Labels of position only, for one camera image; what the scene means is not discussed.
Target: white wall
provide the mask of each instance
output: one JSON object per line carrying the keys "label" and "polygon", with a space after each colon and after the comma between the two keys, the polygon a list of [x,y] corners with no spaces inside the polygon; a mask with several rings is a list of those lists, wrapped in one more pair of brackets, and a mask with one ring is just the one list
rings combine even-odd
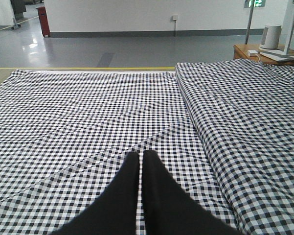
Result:
{"label": "white wall", "polygon": [[[267,0],[255,8],[251,28],[283,24],[288,0]],[[244,0],[45,0],[51,32],[113,32],[242,29]]]}
{"label": "white wall", "polygon": [[0,25],[13,25],[13,9],[10,0],[0,0]]}

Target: white cylindrical speaker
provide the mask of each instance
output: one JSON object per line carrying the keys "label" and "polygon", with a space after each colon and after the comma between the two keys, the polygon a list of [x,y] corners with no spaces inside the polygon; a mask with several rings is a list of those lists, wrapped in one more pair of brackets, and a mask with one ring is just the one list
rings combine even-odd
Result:
{"label": "white cylindrical speaker", "polygon": [[272,25],[272,24],[265,25],[260,48],[277,49],[281,31],[282,31],[281,25]]}

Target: gray baseboard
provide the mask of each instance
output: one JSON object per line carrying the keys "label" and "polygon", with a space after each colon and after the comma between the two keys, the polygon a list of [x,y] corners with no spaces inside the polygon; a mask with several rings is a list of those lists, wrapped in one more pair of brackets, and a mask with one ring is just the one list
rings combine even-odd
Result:
{"label": "gray baseboard", "polygon": [[[261,35],[262,28],[251,29],[251,35]],[[181,30],[176,36],[229,36],[245,35],[246,29]],[[52,38],[95,38],[95,37],[170,37],[174,31],[130,31],[130,32],[51,32]]]}

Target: checkered tablecloth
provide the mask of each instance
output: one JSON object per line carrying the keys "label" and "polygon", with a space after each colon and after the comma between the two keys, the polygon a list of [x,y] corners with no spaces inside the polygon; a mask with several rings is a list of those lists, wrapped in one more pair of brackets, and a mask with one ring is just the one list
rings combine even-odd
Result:
{"label": "checkered tablecloth", "polygon": [[294,67],[234,60],[176,73],[239,229],[294,235]]}
{"label": "checkered tablecloth", "polygon": [[[14,71],[0,86],[0,234],[56,230],[95,201],[127,152],[146,149],[236,228],[174,74]],[[145,234],[141,192],[136,219]]]}

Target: white device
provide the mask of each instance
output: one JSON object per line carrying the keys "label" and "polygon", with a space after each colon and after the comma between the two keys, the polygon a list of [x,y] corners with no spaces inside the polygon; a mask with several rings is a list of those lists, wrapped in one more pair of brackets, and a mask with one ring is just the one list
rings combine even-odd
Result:
{"label": "white device", "polygon": [[281,25],[267,24],[264,27],[260,48],[277,49],[279,36],[282,31]]}
{"label": "white device", "polygon": [[289,32],[287,35],[287,39],[286,39],[286,43],[285,43],[285,48],[284,50],[267,50],[267,51],[262,51],[260,52],[261,55],[264,55],[272,60],[275,61],[291,61],[294,60],[294,56],[288,54],[289,52],[289,47],[290,47],[290,43],[292,40],[292,36],[293,36],[293,32],[294,32],[294,12],[293,12],[293,19],[289,28]]}
{"label": "white device", "polygon": [[256,56],[258,54],[258,52],[256,50],[248,50],[247,51],[247,56],[252,57],[252,56]]}

